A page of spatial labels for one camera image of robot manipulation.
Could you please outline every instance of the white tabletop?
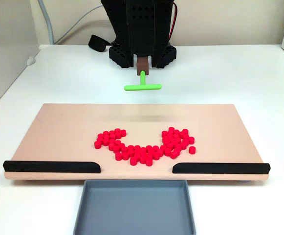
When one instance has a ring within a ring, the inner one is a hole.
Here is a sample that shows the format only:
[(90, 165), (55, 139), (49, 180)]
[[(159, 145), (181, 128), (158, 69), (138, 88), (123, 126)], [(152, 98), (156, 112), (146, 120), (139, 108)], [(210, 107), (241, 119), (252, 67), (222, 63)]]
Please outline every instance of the white tabletop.
[(83, 181), (4, 179), (43, 103), (235, 104), (263, 161), (266, 182), (189, 182), (197, 235), (284, 234), (284, 51), (279, 45), (177, 47), (151, 69), (159, 91), (126, 92), (122, 69), (88, 46), (49, 46), (0, 99), (0, 235), (71, 235)]

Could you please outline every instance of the green handle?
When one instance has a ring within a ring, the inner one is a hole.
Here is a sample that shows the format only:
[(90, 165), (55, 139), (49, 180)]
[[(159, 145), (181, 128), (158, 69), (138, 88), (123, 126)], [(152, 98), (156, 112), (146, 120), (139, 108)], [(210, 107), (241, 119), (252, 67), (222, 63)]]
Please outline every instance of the green handle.
[(146, 85), (146, 73), (141, 71), (141, 84), (140, 85), (128, 85), (124, 87), (125, 91), (145, 91), (145, 90), (160, 90), (161, 84), (148, 84)]

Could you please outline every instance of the black rubber strip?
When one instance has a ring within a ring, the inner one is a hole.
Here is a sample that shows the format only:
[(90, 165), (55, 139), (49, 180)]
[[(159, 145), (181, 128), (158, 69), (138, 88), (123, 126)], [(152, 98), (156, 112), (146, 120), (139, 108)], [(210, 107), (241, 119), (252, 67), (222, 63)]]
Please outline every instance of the black rubber strip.
[(174, 174), (268, 174), (269, 163), (178, 163)]
[(94, 162), (5, 161), (6, 172), (101, 173)]

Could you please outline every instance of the gray tray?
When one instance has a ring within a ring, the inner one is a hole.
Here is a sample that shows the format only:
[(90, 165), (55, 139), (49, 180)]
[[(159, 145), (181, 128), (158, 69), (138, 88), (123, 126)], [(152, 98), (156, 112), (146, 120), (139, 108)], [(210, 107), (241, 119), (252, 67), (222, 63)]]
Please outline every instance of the gray tray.
[(194, 235), (187, 181), (85, 181), (74, 234)]

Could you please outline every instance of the tan board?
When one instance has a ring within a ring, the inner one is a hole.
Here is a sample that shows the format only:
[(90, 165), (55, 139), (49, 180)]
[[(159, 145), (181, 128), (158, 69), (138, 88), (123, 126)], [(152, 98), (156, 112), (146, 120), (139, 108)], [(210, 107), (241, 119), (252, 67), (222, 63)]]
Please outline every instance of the tan board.
[[(195, 137), (196, 154), (183, 150), (148, 167), (116, 161), (97, 134), (126, 129), (126, 145), (161, 145), (173, 126)], [(263, 163), (234, 105), (44, 104), (12, 160), (96, 162), (101, 173), (5, 172), (7, 179), (266, 180), (268, 174), (173, 174), (177, 163)]]

